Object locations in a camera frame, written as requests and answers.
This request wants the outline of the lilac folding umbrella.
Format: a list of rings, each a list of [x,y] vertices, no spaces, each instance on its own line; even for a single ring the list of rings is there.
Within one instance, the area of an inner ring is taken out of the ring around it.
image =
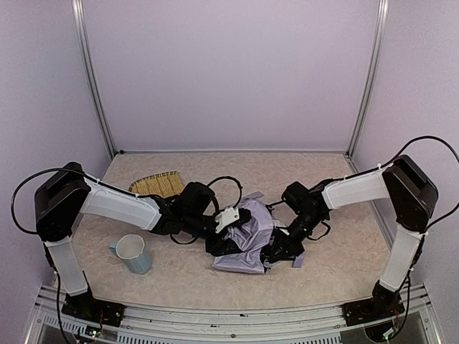
[[[262,197],[263,193],[257,191],[242,198],[237,207],[250,210],[252,218],[240,229],[231,226],[226,235],[242,251],[215,257],[213,268],[226,272],[264,274],[272,266],[271,263],[264,263],[260,254],[263,247],[273,242],[273,220],[276,218],[261,201]]]

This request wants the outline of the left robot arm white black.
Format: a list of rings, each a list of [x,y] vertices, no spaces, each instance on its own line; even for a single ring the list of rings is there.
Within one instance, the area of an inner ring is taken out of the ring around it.
[[[218,234],[239,218],[235,208],[221,210],[213,190],[203,183],[188,183],[179,195],[168,198],[142,196],[102,182],[76,162],[35,173],[19,185],[24,187],[44,174],[51,176],[34,195],[35,229],[25,229],[15,215],[12,220],[20,231],[42,240],[67,303],[77,306],[94,302],[72,243],[79,216],[101,216],[159,235],[185,231],[194,238]]]

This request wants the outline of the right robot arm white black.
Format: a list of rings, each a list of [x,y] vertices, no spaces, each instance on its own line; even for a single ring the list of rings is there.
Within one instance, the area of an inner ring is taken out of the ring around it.
[[[389,259],[371,297],[348,302],[343,310],[348,324],[403,312],[399,291],[422,253],[438,200],[437,187],[407,155],[363,174],[323,180],[313,188],[298,181],[290,184],[281,201],[297,217],[285,229],[273,232],[271,243],[262,249],[262,262],[299,258],[304,252],[303,240],[311,239],[319,224],[327,224],[331,211],[378,199],[389,199],[396,214],[397,233]]]

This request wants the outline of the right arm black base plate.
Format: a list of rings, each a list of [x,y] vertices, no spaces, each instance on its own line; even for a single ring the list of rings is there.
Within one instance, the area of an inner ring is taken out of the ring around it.
[[[391,305],[378,303],[372,298],[347,302],[342,305],[346,325],[354,326],[376,320],[393,317],[405,311],[402,301],[394,301]]]

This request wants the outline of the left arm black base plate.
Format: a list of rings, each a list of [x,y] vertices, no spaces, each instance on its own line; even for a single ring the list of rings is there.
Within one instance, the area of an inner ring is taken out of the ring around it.
[[[64,315],[116,328],[120,327],[124,310],[125,306],[120,303],[97,299],[73,304],[70,301],[66,301],[62,306]]]

